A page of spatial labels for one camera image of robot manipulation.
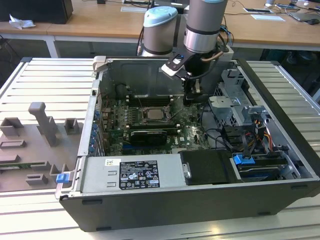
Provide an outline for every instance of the blue drive latch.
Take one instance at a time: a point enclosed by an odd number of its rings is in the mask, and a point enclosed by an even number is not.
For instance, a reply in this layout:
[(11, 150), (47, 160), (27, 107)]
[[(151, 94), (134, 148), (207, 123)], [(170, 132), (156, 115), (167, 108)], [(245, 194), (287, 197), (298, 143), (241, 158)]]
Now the blue drive latch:
[(242, 154), (236, 154), (234, 157), (233, 157), (233, 160), (235, 162), (236, 165), (239, 165), (239, 164), (255, 164), (255, 160), (253, 157), (250, 157), (250, 158), (244, 158)]
[(56, 176), (55, 182), (57, 184), (68, 184), (69, 183), (70, 173), (59, 173)]

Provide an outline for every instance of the laptop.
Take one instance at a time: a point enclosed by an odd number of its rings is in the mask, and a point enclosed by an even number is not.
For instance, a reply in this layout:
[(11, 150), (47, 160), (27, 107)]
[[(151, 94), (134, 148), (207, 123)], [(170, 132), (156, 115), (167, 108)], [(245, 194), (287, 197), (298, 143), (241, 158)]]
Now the laptop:
[(320, 15), (314, 13), (288, 12), (288, 14), (300, 22), (306, 22), (311, 19), (318, 19), (320, 21)]

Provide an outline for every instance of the crumpled paper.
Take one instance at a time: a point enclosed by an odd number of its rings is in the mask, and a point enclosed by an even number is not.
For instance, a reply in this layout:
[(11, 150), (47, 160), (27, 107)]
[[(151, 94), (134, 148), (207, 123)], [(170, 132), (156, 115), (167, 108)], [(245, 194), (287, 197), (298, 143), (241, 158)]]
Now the crumpled paper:
[(22, 28), (33, 28), (36, 26), (32, 20), (20, 20), (11, 16), (11, 14), (10, 14), (10, 19), (11, 19), (9, 21), (10, 25), (20, 30)]

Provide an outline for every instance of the power supply label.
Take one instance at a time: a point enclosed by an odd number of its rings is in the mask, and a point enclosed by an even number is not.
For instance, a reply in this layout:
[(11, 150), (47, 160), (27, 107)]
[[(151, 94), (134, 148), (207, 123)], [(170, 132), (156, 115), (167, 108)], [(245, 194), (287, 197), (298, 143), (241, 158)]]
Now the power supply label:
[(121, 190), (160, 188), (157, 161), (122, 161), (119, 177)]

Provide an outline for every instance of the motherboard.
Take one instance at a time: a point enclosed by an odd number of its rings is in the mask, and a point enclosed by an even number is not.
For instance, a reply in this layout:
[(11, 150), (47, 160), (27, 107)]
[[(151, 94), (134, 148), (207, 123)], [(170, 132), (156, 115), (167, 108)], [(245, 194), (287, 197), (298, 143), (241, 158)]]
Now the motherboard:
[(203, 104), (182, 97), (105, 99), (102, 129), (106, 156), (176, 154), (209, 149), (199, 122)]

